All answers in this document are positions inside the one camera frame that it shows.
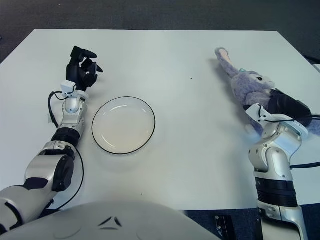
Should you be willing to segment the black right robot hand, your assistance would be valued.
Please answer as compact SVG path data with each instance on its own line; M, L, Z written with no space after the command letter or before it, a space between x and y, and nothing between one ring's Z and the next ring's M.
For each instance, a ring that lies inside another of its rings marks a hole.
M267 110L270 114L286 115L305 127L312 122L312 112L307 105L278 89L271 90Z

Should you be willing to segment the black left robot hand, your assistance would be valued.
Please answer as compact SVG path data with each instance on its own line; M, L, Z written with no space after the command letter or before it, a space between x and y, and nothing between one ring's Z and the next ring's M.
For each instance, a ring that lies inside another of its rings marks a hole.
M86 92L98 79L102 68L92 59L98 56L86 49L74 46L70 54L70 62L66 67L66 80L75 83L76 89Z

